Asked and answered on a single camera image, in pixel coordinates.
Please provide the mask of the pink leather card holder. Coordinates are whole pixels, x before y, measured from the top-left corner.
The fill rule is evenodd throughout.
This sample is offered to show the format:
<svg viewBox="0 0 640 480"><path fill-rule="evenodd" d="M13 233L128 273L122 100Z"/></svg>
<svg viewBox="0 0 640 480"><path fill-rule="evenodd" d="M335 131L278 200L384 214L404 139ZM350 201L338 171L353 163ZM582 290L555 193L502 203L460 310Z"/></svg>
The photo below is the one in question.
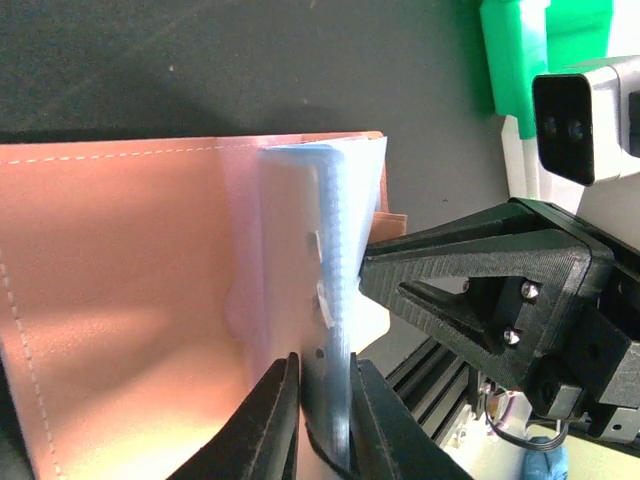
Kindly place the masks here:
<svg viewBox="0 0 640 480"><path fill-rule="evenodd" d="M383 334L367 243L400 235L379 132L9 144L1 361L38 479L164 479L277 358L349 462L349 359Z"/></svg>

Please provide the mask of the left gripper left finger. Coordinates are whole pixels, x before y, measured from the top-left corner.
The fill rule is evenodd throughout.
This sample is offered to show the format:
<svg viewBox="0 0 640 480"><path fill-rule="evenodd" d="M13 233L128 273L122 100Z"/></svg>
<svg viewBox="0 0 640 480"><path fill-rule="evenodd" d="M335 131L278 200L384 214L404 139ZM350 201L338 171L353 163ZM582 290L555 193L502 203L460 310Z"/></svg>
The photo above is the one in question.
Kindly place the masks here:
<svg viewBox="0 0 640 480"><path fill-rule="evenodd" d="M293 479L299 426L299 357L275 360L222 429L170 477Z"/></svg>

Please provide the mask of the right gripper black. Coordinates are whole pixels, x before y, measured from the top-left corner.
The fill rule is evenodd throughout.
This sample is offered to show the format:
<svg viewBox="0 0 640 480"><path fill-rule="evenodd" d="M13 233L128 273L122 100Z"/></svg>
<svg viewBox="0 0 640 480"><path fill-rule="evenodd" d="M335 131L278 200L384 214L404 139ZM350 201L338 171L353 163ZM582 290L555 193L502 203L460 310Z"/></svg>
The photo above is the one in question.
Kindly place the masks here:
<svg viewBox="0 0 640 480"><path fill-rule="evenodd" d="M369 246L360 288L524 393L535 419L636 443L639 276L611 272L613 252L594 233L555 205L513 198Z"/></svg>

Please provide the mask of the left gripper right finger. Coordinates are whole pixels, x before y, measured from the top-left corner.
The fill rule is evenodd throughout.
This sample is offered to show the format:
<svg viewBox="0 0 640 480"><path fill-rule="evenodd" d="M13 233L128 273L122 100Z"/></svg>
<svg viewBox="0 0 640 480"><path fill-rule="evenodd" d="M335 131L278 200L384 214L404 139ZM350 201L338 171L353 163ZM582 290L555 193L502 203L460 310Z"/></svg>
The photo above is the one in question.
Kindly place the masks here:
<svg viewBox="0 0 640 480"><path fill-rule="evenodd" d="M468 479L369 360L351 356L351 435L359 479Z"/></svg>

